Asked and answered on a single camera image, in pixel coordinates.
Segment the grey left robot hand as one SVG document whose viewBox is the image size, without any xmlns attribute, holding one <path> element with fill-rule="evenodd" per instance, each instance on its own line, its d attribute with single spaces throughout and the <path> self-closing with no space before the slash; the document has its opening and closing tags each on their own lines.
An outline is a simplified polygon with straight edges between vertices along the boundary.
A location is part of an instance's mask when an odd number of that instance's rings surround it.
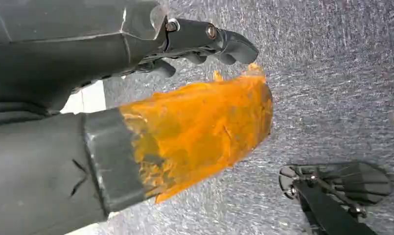
<svg viewBox="0 0 394 235">
<path fill-rule="evenodd" d="M 172 77 L 166 58 L 248 64 L 94 113 L 62 114 L 93 83 Z M 155 0 L 0 0 L 0 235 L 64 235 L 161 202 L 244 158 L 271 130 L 257 48 Z"/>
</svg>

